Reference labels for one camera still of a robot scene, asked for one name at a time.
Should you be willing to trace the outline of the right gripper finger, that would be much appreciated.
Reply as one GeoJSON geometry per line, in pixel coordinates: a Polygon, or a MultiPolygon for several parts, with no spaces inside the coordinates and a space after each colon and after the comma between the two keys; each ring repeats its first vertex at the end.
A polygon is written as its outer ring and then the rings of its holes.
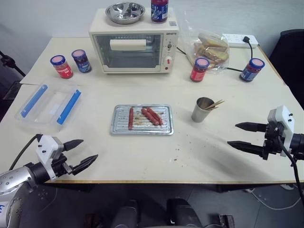
{"type": "Polygon", "coordinates": [[[252,145],[249,142],[243,142],[243,141],[228,141],[227,143],[228,143],[228,145],[232,146],[233,148],[235,148],[237,150],[263,157],[263,147],[262,146],[252,145]]]}
{"type": "Polygon", "coordinates": [[[266,132],[267,124],[243,122],[235,125],[236,127],[250,132],[266,132]]]}

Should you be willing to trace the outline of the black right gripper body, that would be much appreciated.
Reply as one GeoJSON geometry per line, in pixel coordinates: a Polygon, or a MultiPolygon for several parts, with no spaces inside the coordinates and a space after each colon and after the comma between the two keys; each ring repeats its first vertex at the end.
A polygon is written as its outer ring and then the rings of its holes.
{"type": "Polygon", "coordinates": [[[268,159],[269,154],[277,154],[282,152],[282,146],[279,140],[282,140],[284,126],[282,123],[268,123],[265,131],[265,141],[263,144],[262,158],[268,159]]]}

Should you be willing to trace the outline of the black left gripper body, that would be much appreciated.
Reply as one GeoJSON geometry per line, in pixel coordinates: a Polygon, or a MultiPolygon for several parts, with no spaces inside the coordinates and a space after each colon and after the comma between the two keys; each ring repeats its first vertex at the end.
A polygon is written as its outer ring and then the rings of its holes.
{"type": "Polygon", "coordinates": [[[58,159],[54,159],[51,163],[52,170],[56,177],[61,177],[65,174],[73,174],[75,175],[75,169],[73,166],[70,166],[66,163],[67,157],[62,153],[60,154],[58,159]]]}

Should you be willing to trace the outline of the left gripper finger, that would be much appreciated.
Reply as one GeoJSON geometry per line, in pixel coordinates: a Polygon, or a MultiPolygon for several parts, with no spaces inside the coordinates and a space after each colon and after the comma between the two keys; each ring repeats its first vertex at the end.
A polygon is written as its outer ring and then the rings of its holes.
{"type": "Polygon", "coordinates": [[[78,173],[87,169],[98,157],[97,155],[89,156],[82,160],[77,166],[72,168],[72,174],[77,175],[78,173]]]}
{"type": "Polygon", "coordinates": [[[63,151],[69,151],[72,150],[73,148],[77,147],[79,144],[81,144],[84,140],[81,139],[76,139],[76,140],[71,140],[68,142],[63,143],[63,151]]]}

